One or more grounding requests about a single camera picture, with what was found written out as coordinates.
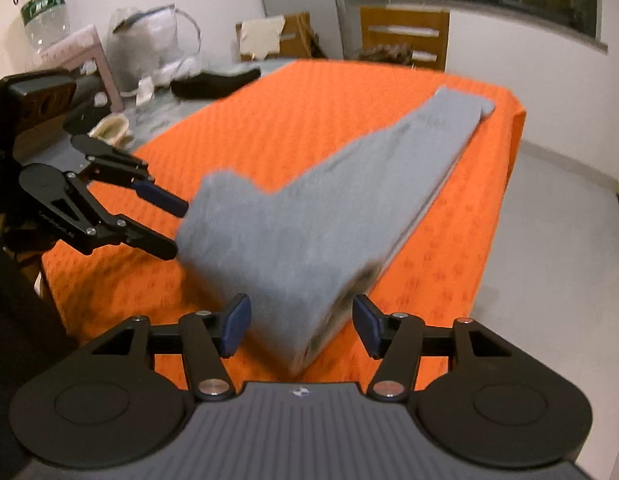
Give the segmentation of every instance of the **gray fabric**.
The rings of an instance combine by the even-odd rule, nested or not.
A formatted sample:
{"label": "gray fabric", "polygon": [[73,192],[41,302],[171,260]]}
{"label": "gray fabric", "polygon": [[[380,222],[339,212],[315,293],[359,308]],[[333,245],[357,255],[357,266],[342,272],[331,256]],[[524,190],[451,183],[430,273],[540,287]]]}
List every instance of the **gray fabric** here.
{"label": "gray fabric", "polygon": [[180,226],[178,258],[220,300],[249,294],[252,335],[299,373],[413,232],[493,109],[441,87],[275,194],[228,171],[210,174]]}

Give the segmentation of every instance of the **gray floor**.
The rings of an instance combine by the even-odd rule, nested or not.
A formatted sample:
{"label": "gray floor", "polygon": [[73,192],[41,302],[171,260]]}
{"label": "gray floor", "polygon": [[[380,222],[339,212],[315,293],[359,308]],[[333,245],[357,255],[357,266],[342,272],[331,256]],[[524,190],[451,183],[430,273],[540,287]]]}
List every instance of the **gray floor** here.
{"label": "gray floor", "polygon": [[619,206],[521,153],[473,317],[580,387],[593,427],[578,463],[608,479],[619,450]]}

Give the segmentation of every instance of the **chair backrest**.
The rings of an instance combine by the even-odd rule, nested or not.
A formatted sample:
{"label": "chair backrest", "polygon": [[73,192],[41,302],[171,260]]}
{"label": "chair backrest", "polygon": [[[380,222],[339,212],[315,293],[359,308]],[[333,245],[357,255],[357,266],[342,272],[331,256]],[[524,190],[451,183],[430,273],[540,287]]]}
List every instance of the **chair backrest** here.
{"label": "chair backrest", "polygon": [[449,12],[361,7],[363,49],[406,43],[414,50],[414,65],[445,70]]}
{"label": "chair backrest", "polygon": [[[238,44],[240,44],[241,29],[242,23],[237,23],[236,35],[238,37]],[[310,31],[311,25],[308,12],[285,15],[285,26],[280,34],[280,53],[268,54],[266,59],[275,59],[277,57],[312,57]],[[242,61],[250,61],[252,58],[241,55],[240,59]]]}

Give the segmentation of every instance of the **bottle label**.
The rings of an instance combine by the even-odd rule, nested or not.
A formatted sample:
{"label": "bottle label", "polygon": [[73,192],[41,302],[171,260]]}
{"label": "bottle label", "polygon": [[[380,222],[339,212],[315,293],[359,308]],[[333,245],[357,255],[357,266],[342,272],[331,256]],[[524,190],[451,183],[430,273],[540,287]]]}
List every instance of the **bottle label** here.
{"label": "bottle label", "polygon": [[24,4],[20,10],[22,22],[27,25],[27,23],[46,10],[53,9],[64,3],[65,0],[30,0]]}

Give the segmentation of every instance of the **metal pivot bolt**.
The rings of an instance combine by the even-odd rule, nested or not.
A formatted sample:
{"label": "metal pivot bolt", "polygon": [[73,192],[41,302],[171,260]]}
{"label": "metal pivot bolt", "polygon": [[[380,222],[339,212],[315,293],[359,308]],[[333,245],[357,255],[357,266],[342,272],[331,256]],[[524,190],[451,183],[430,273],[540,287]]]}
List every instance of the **metal pivot bolt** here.
{"label": "metal pivot bolt", "polygon": [[229,391],[229,384],[222,379],[205,379],[198,383],[198,390],[205,395],[222,395]]}
{"label": "metal pivot bolt", "polygon": [[387,397],[390,399],[391,397],[398,397],[405,390],[405,387],[401,383],[397,383],[396,381],[379,381],[374,384],[374,393],[381,396]]}

